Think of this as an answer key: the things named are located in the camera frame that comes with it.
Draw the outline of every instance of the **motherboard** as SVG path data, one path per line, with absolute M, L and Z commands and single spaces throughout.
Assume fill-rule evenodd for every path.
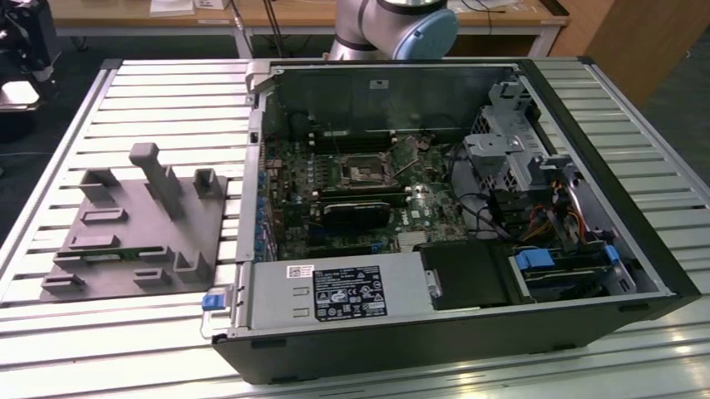
M 463 239 L 451 196 L 451 145 L 426 132 L 311 133 L 266 140 L 278 259 L 410 252 L 416 244 Z

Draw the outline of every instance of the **power supply label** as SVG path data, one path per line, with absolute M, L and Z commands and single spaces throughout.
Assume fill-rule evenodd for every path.
M 319 322 L 387 316 L 379 266 L 314 270 L 312 287 Z

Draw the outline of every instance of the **green circuit board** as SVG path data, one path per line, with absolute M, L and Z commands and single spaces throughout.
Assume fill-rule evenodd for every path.
M 272 168 L 272 206 L 280 229 L 279 259 L 387 254 L 400 251 L 398 235 L 423 232 L 427 241 L 463 239 L 467 229 L 444 181 L 446 145 L 431 145 L 420 135 L 398 136 L 379 153 L 314 154 L 304 143 L 272 143 L 266 152 L 279 162 Z M 314 215 L 314 192 L 351 189 L 348 201 L 367 201 L 360 189 L 400 187 L 391 198 L 387 225 L 356 234 L 328 234 Z

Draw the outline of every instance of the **aluminum profile table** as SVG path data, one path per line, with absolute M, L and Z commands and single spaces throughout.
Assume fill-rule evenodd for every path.
M 200 293 L 39 303 L 40 282 L 83 200 L 76 188 L 83 170 L 111 167 L 119 178 L 139 177 L 128 150 L 141 141 L 157 143 L 160 162 L 173 165 L 177 175 L 212 167 L 230 178 L 215 285 L 234 280 L 247 61 L 108 62 L 0 251 L 0 397 L 706 395 L 707 188 L 595 66 L 574 58 L 535 61 L 706 295 L 702 299 L 581 349 L 283 386 L 244 383 L 210 347 L 200 335 Z M 554 135 L 551 140 L 562 149 Z M 227 315 L 218 315 L 212 327 L 226 325 Z

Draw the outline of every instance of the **gray 3d-printed holder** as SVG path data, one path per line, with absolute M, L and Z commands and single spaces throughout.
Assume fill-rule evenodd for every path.
M 87 199 L 43 281 L 43 301 L 211 288 L 227 178 L 202 169 L 177 179 L 157 152 L 153 143 L 140 143 L 128 156 L 148 180 L 87 171 L 79 185 Z

